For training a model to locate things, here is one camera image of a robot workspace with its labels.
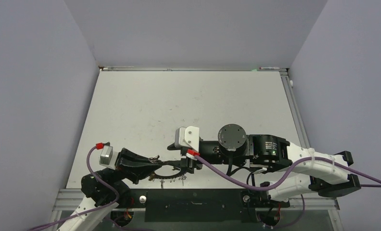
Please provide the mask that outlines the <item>aluminium table frame rail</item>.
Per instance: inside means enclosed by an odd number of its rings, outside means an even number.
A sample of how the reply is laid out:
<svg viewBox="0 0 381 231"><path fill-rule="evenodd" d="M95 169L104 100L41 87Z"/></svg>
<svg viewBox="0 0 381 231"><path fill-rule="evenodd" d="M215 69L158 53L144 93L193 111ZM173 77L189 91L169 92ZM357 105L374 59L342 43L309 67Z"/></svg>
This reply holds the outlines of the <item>aluminium table frame rail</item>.
<svg viewBox="0 0 381 231"><path fill-rule="evenodd" d="M310 148L310 142L305 130L304 122L302 120L295 95L293 93L293 82L290 80L287 71L280 72L281 81L284 86L284 90L287 96L287 101L292 113L295 128L297 130L300 145L305 148Z"/></svg>

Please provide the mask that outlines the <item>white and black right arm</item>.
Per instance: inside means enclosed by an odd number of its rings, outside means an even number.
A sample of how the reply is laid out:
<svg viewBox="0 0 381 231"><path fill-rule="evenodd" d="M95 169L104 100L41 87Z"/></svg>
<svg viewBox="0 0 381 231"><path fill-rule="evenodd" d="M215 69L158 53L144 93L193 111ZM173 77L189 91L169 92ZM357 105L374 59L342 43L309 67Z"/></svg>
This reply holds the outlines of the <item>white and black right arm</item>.
<svg viewBox="0 0 381 231"><path fill-rule="evenodd" d="M198 127L180 127L167 147L180 151L180 173L206 164L248 167L252 174L286 173L278 182L261 183L258 199L265 206L300 194L342 197L361 189L359 177L348 170L353 163L348 151L323 154L278 136L248 135L237 124L223 126L215 141L202 140L199 131Z"/></svg>

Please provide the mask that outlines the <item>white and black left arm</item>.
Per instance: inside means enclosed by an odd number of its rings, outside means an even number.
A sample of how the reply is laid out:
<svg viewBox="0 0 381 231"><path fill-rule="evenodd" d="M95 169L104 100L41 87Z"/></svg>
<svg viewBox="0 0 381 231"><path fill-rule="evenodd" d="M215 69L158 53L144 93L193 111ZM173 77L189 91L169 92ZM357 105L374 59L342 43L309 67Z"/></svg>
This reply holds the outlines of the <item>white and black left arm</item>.
<svg viewBox="0 0 381 231"><path fill-rule="evenodd" d="M115 226L130 218L130 209L146 203L146 196L132 192L123 182L134 184L151 176L162 163L127 149L115 152L109 144L99 143L87 156L89 174L81 179L84 197L72 215L60 220L60 231L92 231L105 218Z"/></svg>

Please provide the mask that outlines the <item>large metal keyring with rings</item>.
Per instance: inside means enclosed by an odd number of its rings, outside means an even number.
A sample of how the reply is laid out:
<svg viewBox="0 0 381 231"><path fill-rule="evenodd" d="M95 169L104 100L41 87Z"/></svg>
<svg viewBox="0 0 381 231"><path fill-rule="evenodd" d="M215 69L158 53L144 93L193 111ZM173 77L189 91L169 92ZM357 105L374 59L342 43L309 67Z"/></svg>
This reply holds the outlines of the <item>large metal keyring with rings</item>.
<svg viewBox="0 0 381 231"><path fill-rule="evenodd" d="M187 172L184 169L173 169L171 166L162 166L148 177L148 181L159 181L161 188L164 188L164 183L173 183L175 181L184 181L187 179Z"/></svg>

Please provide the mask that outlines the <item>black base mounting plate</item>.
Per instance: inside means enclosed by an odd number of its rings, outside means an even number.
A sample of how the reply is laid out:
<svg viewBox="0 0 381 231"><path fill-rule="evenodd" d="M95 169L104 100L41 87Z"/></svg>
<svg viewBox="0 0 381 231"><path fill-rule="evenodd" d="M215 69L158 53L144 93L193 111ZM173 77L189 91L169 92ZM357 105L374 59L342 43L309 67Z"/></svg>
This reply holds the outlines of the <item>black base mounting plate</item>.
<svg viewBox="0 0 381 231"><path fill-rule="evenodd" d="M246 189L132 189L111 212L111 219L123 226L132 224L138 213L146 222L257 223L274 219L288 202L265 198L262 192Z"/></svg>

